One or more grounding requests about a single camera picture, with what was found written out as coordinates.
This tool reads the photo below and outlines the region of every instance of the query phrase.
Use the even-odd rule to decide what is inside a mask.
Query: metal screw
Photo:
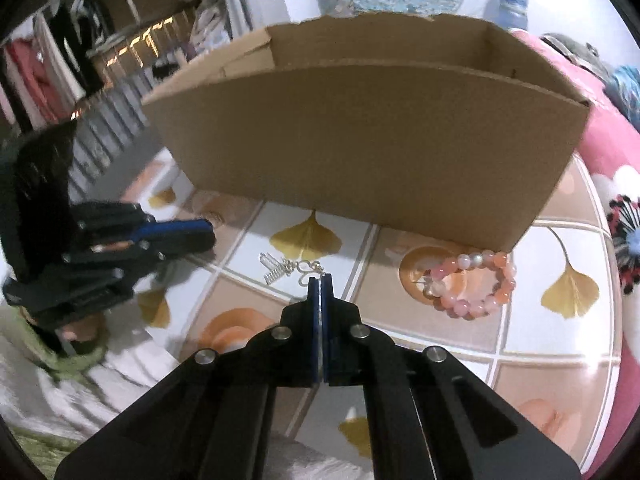
[[[434,363],[441,363],[447,358],[447,351],[442,346],[427,348],[427,358]]]
[[[371,334],[371,330],[369,329],[369,327],[362,324],[353,325],[349,329],[349,332],[356,339],[364,339],[366,337],[369,337],[369,334]]]
[[[271,337],[278,341],[286,341],[291,337],[291,329],[288,326],[277,326],[271,330]]]
[[[194,359],[199,365],[210,365],[216,360],[217,356],[218,354],[216,354],[215,350],[212,350],[211,348],[203,348],[196,352]]]

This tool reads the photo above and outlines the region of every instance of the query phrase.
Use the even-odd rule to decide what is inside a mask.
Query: red garment
[[[43,117],[49,124],[68,119],[56,88],[50,83],[44,65],[38,60],[36,50],[29,40],[15,40],[7,47],[14,60],[29,94],[38,105]]]

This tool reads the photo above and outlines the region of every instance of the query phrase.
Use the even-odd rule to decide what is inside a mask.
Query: bead
[[[516,266],[513,265],[511,262],[508,262],[503,268],[502,268],[502,275],[507,279],[507,280],[512,280],[513,278],[516,277]]]
[[[453,306],[456,304],[456,301],[456,297],[450,292],[447,292],[440,297],[440,303],[446,309],[453,308]]]
[[[505,253],[500,251],[499,253],[494,254],[494,266],[497,267],[497,269],[503,269],[506,264],[507,255]]]
[[[467,300],[457,300],[453,306],[453,313],[456,316],[465,317],[469,313],[470,306]]]
[[[509,303],[510,297],[511,297],[510,292],[508,290],[504,290],[503,288],[499,288],[494,292],[495,301],[497,301],[499,304],[502,304],[502,305]]]
[[[482,258],[482,254],[480,254],[480,253],[471,253],[469,255],[469,257],[471,258],[471,267],[472,268],[479,269],[480,267],[482,267],[482,263],[484,261],[484,259]]]
[[[441,282],[437,280],[435,282],[431,282],[429,286],[429,295],[434,296],[436,298],[440,298],[447,293],[447,284],[445,282]]]
[[[446,271],[447,274],[456,272],[458,270],[458,260],[453,256],[451,258],[446,258],[443,261],[441,267]]]
[[[500,284],[500,288],[511,292],[514,288],[516,288],[516,280],[503,280]]]
[[[486,298],[484,298],[484,309],[488,314],[493,314],[494,312],[498,312],[500,310],[500,304],[498,304],[495,298],[490,294]]]
[[[494,264],[494,252],[493,251],[482,251],[482,262],[486,267],[491,267]]]
[[[439,281],[447,275],[448,272],[442,267],[433,267],[433,269],[431,269],[431,279],[433,281]]]
[[[484,311],[484,305],[482,304],[482,301],[471,301],[470,306],[469,306],[469,314],[471,315],[471,317],[482,317],[485,314]]]
[[[468,254],[460,254],[458,256],[458,267],[462,270],[467,270],[471,266],[471,258]]]

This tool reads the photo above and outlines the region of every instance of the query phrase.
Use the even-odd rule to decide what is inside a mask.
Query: cardboard box
[[[252,32],[144,110],[199,188],[495,251],[543,208],[589,113],[489,22],[387,13]]]

